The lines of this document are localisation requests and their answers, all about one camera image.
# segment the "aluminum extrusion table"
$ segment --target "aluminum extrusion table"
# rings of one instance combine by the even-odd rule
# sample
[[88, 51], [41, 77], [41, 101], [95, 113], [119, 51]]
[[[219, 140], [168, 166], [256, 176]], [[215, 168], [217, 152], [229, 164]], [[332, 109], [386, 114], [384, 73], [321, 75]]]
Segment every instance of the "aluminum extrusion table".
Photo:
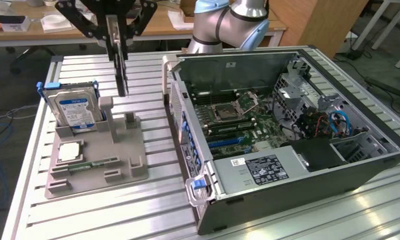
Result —
[[[305, 50], [400, 135], [399, 117], [324, 54], [307, 47]], [[56, 120], [41, 100], [3, 239], [400, 239], [400, 164], [352, 192], [213, 234], [196, 234], [161, 95], [161, 58], [172, 53], [177, 52], [129, 55], [125, 62], [129, 96], [113, 98], [115, 118], [121, 118], [128, 110], [141, 118], [149, 178], [45, 199]], [[328, 93], [331, 88], [321, 76], [315, 72], [311, 75], [323, 93]], [[75, 83], [93, 79], [99, 81], [103, 96], [117, 95], [113, 66], [105, 55], [52, 60], [47, 82]]]

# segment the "wooden cabinet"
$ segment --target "wooden cabinet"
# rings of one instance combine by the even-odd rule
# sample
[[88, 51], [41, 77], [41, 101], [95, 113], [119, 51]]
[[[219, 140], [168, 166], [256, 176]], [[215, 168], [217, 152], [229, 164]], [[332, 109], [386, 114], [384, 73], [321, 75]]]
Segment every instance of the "wooden cabinet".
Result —
[[332, 58], [368, 0], [269, 0], [287, 25], [280, 46], [315, 45]]

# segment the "gray plastic stand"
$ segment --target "gray plastic stand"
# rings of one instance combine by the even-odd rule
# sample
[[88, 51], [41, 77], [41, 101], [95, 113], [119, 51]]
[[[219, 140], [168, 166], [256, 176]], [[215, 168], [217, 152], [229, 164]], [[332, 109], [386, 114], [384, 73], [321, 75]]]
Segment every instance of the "gray plastic stand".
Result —
[[[99, 98], [99, 108], [107, 120], [96, 122], [96, 131], [75, 134], [69, 126], [56, 127], [51, 166], [47, 176], [45, 198], [67, 196], [148, 178], [144, 138], [140, 119], [132, 115], [113, 119], [112, 97]], [[79, 156], [68, 161], [59, 160], [60, 146], [80, 144]], [[71, 165], [107, 160], [101, 166], [71, 170]]]

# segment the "motherboard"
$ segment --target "motherboard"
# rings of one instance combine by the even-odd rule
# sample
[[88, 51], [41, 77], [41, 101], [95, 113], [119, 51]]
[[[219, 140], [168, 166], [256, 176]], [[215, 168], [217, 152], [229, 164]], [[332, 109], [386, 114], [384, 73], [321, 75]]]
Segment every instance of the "motherboard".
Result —
[[267, 99], [255, 89], [191, 95], [215, 160], [275, 149], [288, 142]]

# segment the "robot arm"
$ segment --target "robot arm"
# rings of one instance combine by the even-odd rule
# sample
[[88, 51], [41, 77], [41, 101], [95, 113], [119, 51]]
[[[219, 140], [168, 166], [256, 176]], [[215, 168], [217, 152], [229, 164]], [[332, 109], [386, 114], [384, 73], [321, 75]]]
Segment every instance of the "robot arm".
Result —
[[188, 53], [223, 51], [223, 42], [253, 50], [268, 31], [268, 0], [197, 0]]
[[119, 96], [128, 95], [127, 67], [128, 45], [133, 36], [140, 36], [157, 9], [155, 0], [140, 0], [141, 10], [132, 23], [127, 24], [127, 13], [135, 0], [81, 0], [96, 15], [97, 25], [79, 12], [76, 0], [60, 0], [55, 7], [87, 38], [96, 38], [107, 47], [108, 58], [113, 61]]

